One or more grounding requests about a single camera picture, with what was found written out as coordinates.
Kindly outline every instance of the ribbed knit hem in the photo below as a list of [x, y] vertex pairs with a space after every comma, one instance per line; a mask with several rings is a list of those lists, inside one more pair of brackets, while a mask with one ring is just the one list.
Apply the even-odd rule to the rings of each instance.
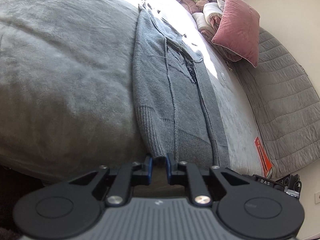
[[219, 153], [218, 163], [213, 163], [213, 165], [218, 165], [225, 168], [231, 167], [228, 147], [218, 145], [217, 148]]
[[212, 165], [210, 142], [182, 130], [178, 130], [177, 138], [174, 138], [174, 122], [158, 118], [155, 111], [148, 106], [137, 107], [136, 114], [141, 136], [153, 158], [173, 153], [176, 161], [196, 163], [201, 169], [208, 169]]

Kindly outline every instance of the white wall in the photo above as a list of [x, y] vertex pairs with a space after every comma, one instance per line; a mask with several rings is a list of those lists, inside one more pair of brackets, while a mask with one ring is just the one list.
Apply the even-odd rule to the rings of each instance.
[[[260, 14], [260, 26], [272, 33], [303, 66], [320, 95], [320, 0], [244, 0]], [[320, 160], [297, 172], [306, 217], [298, 238], [320, 233]]]

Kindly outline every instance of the gray knit sweater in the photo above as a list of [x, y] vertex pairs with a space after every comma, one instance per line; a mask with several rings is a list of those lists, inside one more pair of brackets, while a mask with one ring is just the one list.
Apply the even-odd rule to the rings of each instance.
[[139, 6], [133, 96], [142, 138], [154, 158], [230, 167], [227, 139], [201, 52], [182, 41], [146, 2]]

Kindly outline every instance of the black circular pad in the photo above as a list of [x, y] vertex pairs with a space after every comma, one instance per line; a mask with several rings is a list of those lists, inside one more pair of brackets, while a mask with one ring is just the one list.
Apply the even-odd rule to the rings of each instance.
[[279, 215], [282, 207], [273, 199], [257, 197], [248, 200], [244, 204], [244, 209], [255, 218], [270, 219]]
[[296, 198], [255, 182], [231, 187], [217, 215], [232, 231], [253, 239], [296, 236], [304, 220]]
[[67, 239], [95, 224], [100, 205], [83, 186], [58, 183], [21, 198], [13, 219], [18, 228], [35, 239]]
[[71, 200], [64, 197], [49, 197], [36, 205], [38, 214], [45, 218], [61, 218], [73, 210]]

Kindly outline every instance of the electrical outlet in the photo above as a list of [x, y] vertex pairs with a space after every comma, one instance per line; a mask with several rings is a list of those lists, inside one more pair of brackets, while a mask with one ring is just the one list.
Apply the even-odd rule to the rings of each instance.
[[315, 201], [316, 201], [316, 204], [320, 202], [320, 191], [315, 193]]

